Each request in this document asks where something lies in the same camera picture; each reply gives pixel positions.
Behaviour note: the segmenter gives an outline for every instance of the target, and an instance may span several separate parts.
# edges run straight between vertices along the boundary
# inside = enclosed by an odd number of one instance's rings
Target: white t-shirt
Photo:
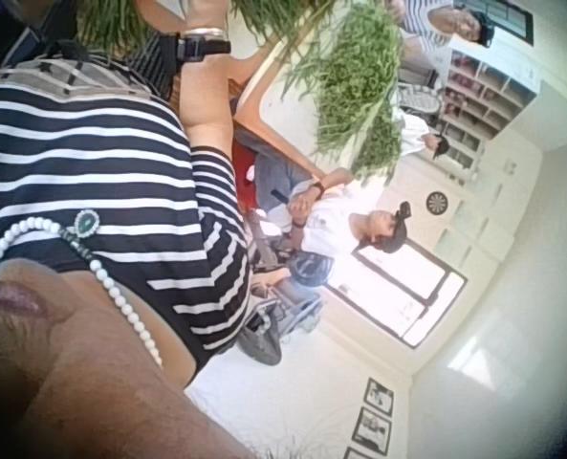
[[[303,182],[292,193],[306,190],[313,181]],[[349,254],[360,243],[351,232],[349,216],[352,213],[366,213],[365,206],[358,199],[359,184],[354,182],[342,189],[329,189],[313,205],[311,215],[304,227],[302,249],[337,258]],[[284,232],[292,229],[292,216],[284,205],[267,213],[268,219]]]
[[[399,116],[403,120],[402,151],[400,156],[419,153],[425,148],[423,136],[429,134],[429,126],[419,117],[408,115],[399,108],[396,109],[394,117]]]

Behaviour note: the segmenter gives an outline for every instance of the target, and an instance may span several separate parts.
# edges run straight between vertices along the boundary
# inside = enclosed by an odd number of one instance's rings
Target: dartboard
[[[440,191],[434,191],[427,196],[425,206],[432,215],[442,215],[448,209],[447,196]]]

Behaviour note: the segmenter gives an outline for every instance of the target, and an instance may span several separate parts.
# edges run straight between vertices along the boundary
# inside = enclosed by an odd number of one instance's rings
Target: wheelchair wheel
[[[245,354],[268,366],[277,366],[282,359],[279,327],[274,316],[274,309],[275,307],[272,307],[269,310],[271,324],[268,330],[260,333],[259,329],[248,325],[236,340]]]

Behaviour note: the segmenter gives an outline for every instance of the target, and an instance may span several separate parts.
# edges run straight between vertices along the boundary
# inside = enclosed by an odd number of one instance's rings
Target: red chair
[[[254,162],[255,154],[239,142],[234,141],[232,144],[232,166],[236,175],[238,207],[244,215],[247,215],[250,210],[257,208],[255,183],[247,180],[247,171]]]

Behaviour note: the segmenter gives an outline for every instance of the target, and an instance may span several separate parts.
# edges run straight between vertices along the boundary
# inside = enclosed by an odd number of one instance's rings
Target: picture frame
[[[391,421],[368,408],[362,408],[352,440],[364,448],[386,456],[391,439]]]
[[[372,459],[370,456],[366,456],[363,452],[359,452],[351,447],[347,448],[342,459]]]
[[[364,402],[379,411],[390,416],[394,411],[394,392],[384,385],[370,378],[366,385],[366,392],[363,396]]]

